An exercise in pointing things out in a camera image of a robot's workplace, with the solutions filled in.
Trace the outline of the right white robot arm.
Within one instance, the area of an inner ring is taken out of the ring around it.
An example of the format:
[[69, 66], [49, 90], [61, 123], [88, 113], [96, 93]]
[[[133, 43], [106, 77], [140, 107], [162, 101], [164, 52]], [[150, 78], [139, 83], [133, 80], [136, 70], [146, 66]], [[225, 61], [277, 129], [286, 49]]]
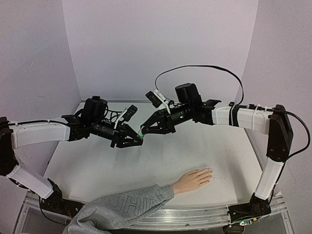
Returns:
[[269, 109], [253, 104], [223, 104], [217, 99], [202, 101], [193, 83], [179, 85], [175, 92], [179, 101], [175, 107], [171, 107], [172, 101], [158, 90], [146, 94], [157, 111], [141, 125], [141, 133], [175, 133], [177, 125], [192, 120], [206, 125], [239, 127], [266, 135], [268, 159], [254, 195], [261, 200], [268, 199], [290, 155], [293, 140], [293, 130], [284, 106]]

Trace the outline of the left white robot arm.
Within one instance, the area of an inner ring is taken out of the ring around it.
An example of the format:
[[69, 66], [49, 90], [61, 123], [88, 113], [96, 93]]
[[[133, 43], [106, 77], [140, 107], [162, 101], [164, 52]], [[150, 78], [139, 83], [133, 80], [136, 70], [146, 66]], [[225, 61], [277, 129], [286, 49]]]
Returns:
[[122, 111], [113, 111], [106, 100], [93, 96], [76, 113], [62, 115], [58, 119], [11, 122], [7, 117], [1, 117], [0, 174], [46, 199], [48, 207], [55, 213], [61, 213], [66, 203], [58, 185], [29, 168], [15, 151], [47, 142], [78, 141], [91, 135], [110, 141], [112, 148], [141, 146], [143, 138], [128, 125], [136, 112], [134, 105]]

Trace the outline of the person's bare hand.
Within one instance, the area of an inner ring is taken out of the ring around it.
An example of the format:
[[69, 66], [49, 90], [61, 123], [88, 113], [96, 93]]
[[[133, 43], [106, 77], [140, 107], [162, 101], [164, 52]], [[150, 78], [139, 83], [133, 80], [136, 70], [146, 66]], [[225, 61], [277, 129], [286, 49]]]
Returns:
[[187, 172], [172, 184], [174, 195], [199, 189], [210, 183], [212, 178], [213, 171], [210, 168]]

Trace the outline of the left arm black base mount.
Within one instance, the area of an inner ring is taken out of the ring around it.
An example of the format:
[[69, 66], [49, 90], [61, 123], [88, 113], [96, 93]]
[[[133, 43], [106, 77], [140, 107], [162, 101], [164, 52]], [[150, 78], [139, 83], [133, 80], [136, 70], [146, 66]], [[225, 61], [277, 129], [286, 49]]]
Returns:
[[41, 199], [39, 202], [40, 207], [45, 211], [67, 215], [69, 217], [77, 215], [84, 206], [84, 203], [63, 198], [62, 191], [58, 185], [49, 178], [47, 180], [52, 185], [53, 192], [46, 199]]

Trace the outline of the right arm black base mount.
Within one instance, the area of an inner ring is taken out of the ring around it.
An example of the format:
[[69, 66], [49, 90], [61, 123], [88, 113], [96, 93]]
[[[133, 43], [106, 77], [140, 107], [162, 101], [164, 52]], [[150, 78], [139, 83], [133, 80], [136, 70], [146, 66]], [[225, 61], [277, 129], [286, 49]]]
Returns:
[[235, 224], [240, 221], [260, 218], [271, 213], [271, 199], [261, 199], [252, 194], [248, 203], [231, 205], [227, 214], [230, 216], [230, 223]]

